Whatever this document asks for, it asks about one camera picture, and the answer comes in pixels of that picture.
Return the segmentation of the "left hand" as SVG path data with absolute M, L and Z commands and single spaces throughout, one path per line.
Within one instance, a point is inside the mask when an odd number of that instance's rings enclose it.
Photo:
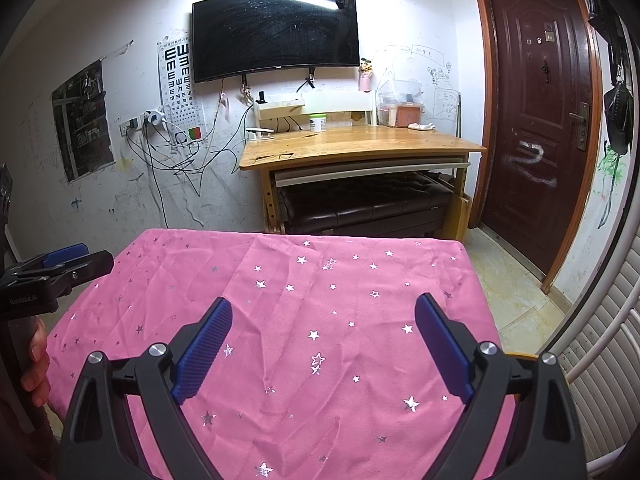
M 47 352 L 47 332 L 40 318 L 36 318 L 35 333 L 29 343 L 29 368 L 23 374 L 22 386 L 36 408 L 48 402 L 50 382 L 47 372 L 50 358 Z

